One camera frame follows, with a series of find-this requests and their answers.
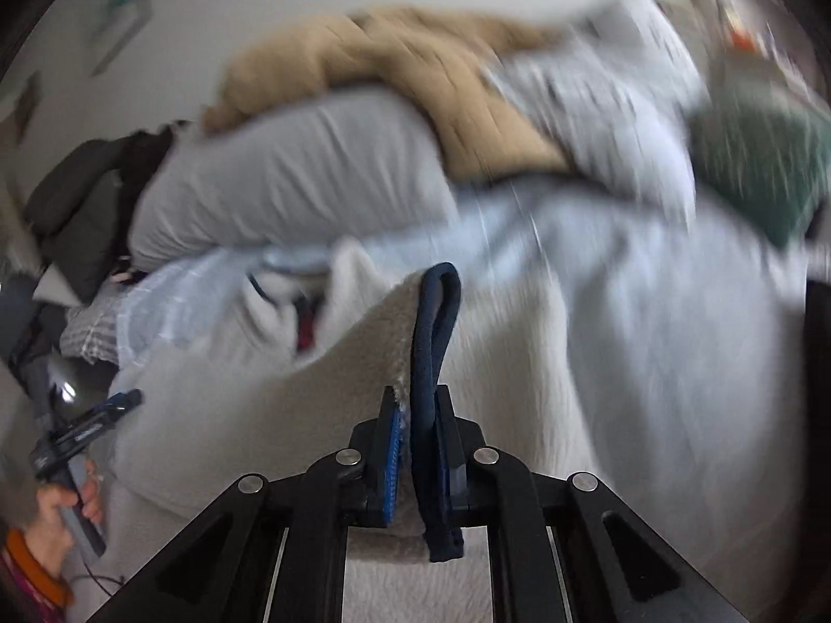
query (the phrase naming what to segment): human hand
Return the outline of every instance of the human hand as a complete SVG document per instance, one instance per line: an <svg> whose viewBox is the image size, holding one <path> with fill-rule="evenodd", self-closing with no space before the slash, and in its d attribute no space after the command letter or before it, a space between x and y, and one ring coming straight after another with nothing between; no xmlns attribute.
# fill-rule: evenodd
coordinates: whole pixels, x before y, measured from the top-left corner
<svg viewBox="0 0 831 623"><path fill-rule="evenodd" d="M84 502L84 517L98 524L103 519L101 498L99 497L98 478L96 467L92 461L86 462L87 478L81 488L81 499ZM63 524L61 507L71 508L78 503L78 496L74 492L60 485L44 485L37 490L37 518L28 529L23 532L26 547L32 557L52 577L57 579L61 575L61 568L66 554L75 545L72 534Z"/></svg>

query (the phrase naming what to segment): green pillow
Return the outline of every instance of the green pillow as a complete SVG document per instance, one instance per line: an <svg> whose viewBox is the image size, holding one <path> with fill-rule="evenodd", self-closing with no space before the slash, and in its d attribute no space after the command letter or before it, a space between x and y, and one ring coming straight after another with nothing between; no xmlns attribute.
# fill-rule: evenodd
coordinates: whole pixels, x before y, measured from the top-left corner
<svg viewBox="0 0 831 623"><path fill-rule="evenodd" d="M828 193L831 121L788 89L738 81L692 124L695 177L785 247Z"/></svg>

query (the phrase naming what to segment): orange bracelet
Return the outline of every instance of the orange bracelet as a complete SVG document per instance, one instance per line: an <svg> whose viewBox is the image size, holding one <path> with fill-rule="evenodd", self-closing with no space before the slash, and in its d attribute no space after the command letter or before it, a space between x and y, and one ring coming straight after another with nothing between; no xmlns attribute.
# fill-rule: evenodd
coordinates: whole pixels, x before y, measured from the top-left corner
<svg viewBox="0 0 831 623"><path fill-rule="evenodd" d="M12 529L8 532L6 550L32 587L35 587L48 601L59 609L65 609L72 604L72 591L65 580L52 578L32 557L26 540L23 538L23 532L19 529Z"/></svg>

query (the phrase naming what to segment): blue tool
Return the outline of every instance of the blue tool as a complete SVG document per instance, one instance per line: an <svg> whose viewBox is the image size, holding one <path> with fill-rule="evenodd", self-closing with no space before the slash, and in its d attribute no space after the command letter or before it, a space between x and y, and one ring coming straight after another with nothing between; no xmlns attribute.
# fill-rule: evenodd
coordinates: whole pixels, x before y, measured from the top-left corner
<svg viewBox="0 0 831 623"><path fill-rule="evenodd" d="M60 388L52 387L47 404L37 406L40 409L37 423L42 436L32 451L31 462L38 480L55 482L78 495L78 503L72 508L61 508L61 515L84 561L88 563L104 554L106 543L98 527L83 515L81 489L86 481L84 451L141 405L142 395L137 389L127 394L116 394L69 424L60 424L53 410L60 392Z"/></svg>

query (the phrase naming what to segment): tan blanket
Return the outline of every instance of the tan blanket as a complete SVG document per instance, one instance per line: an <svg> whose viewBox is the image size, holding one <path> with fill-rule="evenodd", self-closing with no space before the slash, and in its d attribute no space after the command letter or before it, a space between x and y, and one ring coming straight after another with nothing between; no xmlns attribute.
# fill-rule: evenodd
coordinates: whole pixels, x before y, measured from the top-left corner
<svg viewBox="0 0 831 623"><path fill-rule="evenodd" d="M481 76L504 53L550 44L549 30L483 13L394 7L316 16L231 60L207 133L350 82L381 80L433 122L449 178L499 178L529 168L566 169L539 133Z"/></svg>

